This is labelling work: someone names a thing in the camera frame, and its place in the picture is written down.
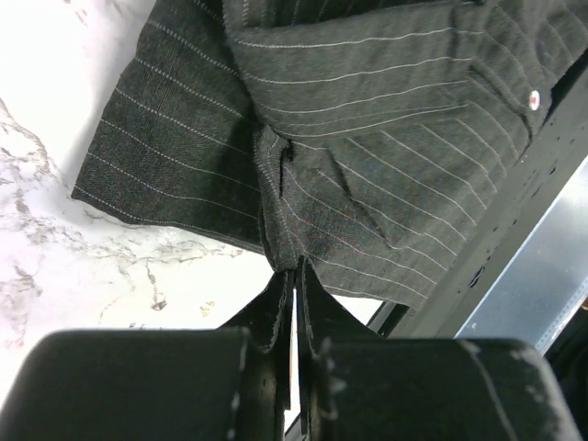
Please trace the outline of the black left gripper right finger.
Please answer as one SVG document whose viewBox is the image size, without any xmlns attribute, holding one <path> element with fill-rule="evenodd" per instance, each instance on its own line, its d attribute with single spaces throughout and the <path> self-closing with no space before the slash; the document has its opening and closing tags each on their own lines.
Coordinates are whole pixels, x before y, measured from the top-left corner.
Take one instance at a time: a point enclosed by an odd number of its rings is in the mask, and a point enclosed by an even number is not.
<svg viewBox="0 0 588 441">
<path fill-rule="evenodd" d="M 547 361 L 504 339 L 387 339 L 300 259 L 300 429 L 308 440 L 566 440 Z"/>
</svg>

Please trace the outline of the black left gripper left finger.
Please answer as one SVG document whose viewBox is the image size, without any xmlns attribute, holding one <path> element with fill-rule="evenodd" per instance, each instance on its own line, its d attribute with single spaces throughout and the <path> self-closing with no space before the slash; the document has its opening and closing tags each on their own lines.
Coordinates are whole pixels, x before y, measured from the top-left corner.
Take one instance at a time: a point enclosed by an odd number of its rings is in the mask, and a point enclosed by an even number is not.
<svg viewBox="0 0 588 441">
<path fill-rule="evenodd" d="M 214 330 L 67 331 L 40 340 L 1 410 L 4 440 L 280 440 L 291 275 Z"/>
</svg>

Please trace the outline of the dark grey pinstripe shirt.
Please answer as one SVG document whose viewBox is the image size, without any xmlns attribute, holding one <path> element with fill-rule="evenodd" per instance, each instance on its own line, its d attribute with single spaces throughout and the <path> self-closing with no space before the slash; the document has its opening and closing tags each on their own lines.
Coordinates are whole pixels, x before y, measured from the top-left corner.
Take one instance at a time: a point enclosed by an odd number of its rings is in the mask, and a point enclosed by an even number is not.
<svg viewBox="0 0 588 441">
<path fill-rule="evenodd" d="M 72 196 L 419 309 L 586 49 L 584 1 L 159 1 Z"/>
</svg>

